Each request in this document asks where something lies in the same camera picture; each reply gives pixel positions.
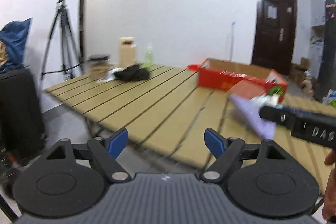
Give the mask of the person's right hand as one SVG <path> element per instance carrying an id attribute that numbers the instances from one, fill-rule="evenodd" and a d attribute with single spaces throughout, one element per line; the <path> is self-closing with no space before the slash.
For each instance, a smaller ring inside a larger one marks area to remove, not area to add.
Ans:
<path id="1" fill-rule="evenodd" d="M 335 151 L 332 150 L 325 158 L 325 165 L 335 165 Z M 325 220 L 331 220 L 331 217 L 335 216 L 336 204 L 335 204 L 335 167 L 331 170 L 327 187 L 325 190 L 324 206 L 322 210 L 322 216 Z"/>

